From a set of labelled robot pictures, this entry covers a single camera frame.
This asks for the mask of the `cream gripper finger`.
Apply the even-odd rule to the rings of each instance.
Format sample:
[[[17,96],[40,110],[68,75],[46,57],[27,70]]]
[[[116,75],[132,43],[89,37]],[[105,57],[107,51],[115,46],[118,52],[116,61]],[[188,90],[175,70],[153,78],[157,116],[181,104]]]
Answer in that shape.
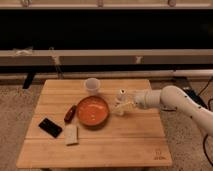
[[[132,110],[135,107],[135,104],[133,102],[125,102],[125,103],[120,103],[117,105],[113,111],[114,112],[124,112],[124,111],[129,111]]]

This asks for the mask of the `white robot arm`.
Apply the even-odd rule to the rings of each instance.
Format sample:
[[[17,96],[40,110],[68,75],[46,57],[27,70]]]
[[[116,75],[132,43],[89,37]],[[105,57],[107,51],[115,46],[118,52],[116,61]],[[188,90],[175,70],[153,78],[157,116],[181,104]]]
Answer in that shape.
[[[213,112],[194,102],[189,95],[176,86],[166,86],[159,90],[144,89],[136,91],[127,102],[112,109],[114,114],[122,116],[125,112],[139,109],[167,107],[182,112],[208,135],[213,137]]]

